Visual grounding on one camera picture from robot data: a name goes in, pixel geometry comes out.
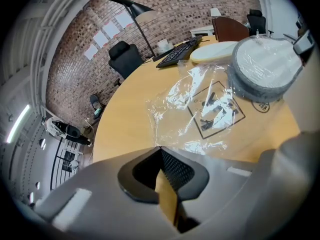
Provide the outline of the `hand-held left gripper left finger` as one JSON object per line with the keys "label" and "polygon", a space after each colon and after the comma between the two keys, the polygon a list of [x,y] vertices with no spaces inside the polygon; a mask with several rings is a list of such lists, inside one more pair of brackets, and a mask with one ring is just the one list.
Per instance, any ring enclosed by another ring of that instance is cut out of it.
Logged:
{"label": "hand-held left gripper left finger", "polygon": [[34,211],[66,238],[171,240],[178,230],[159,204],[137,202],[120,187],[118,172],[148,155],[147,148],[95,162],[52,190]]}

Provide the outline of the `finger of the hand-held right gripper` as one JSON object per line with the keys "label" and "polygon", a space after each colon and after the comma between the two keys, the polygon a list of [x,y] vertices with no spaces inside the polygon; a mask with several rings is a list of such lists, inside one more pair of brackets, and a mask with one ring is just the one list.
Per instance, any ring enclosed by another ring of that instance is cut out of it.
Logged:
{"label": "finger of the hand-held right gripper", "polygon": [[293,43],[293,50],[299,56],[303,66],[308,62],[314,46],[315,40],[309,29]]}

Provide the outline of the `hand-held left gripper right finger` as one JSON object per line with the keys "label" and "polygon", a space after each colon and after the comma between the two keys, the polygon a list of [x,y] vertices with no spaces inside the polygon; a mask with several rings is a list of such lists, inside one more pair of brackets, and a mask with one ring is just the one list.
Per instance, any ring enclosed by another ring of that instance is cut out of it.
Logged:
{"label": "hand-held left gripper right finger", "polygon": [[183,201],[192,229],[176,240],[267,240],[275,237],[303,207],[320,172],[320,134],[303,132],[258,162],[168,152],[204,166],[209,180],[201,194]]}

